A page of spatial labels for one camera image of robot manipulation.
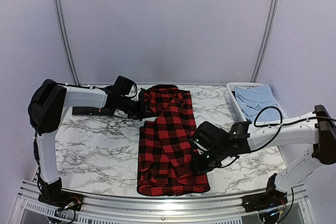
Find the red black plaid shirt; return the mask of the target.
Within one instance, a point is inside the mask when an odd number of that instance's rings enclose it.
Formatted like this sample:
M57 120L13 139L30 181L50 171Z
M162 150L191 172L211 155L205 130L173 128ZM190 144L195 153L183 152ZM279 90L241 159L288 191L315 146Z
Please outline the red black plaid shirt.
M196 130L192 96L175 85L158 84L144 93L154 121L140 127L137 192L143 196L180 196L210 190L206 174L191 169L189 139Z

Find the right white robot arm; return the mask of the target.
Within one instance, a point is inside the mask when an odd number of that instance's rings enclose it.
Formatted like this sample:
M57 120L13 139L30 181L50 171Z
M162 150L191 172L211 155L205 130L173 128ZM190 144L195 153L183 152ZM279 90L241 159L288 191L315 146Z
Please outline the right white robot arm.
M260 203L271 207L282 194L323 165L335 164L335 119L323 105L296 118L282 115L272 122L243 121L234 123L226 132L210 122L203 122L190 138L196 150L192 156L192 171L202 174L223 168L228 157L254 153L265 147L307 144L308 148L281 172L268 179Z

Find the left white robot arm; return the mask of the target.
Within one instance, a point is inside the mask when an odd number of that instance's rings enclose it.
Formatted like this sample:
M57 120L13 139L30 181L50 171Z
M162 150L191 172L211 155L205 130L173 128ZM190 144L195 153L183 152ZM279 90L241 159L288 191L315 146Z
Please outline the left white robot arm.
M28 106L29 121L35 130L34 158L37 162L41 196L61 206L69 197L62 190L56 164L55 139L64 109L87 107L112 112L119 110L128 119L151 117L154 112L144 100L144 89L132 80L118 76L106 87L76 86L46 79L35 91Z

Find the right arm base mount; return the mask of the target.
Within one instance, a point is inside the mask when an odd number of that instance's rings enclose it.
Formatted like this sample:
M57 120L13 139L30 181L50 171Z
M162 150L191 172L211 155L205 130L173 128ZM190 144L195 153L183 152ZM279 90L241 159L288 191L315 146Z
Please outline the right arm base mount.
M258 193L246 195L242 198L242 206L246 212L261 211L278 206L284 206L288 202L287 194L277 190L270 193Z

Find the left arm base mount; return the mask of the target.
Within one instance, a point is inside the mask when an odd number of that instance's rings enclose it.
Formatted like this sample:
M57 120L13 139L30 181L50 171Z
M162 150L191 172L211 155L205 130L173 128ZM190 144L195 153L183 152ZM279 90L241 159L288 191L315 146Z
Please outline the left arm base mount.
M41 193L38 201L58 207L59 209L71 209L80 211L83 204L83 195L69 191L57 190L48 193Z

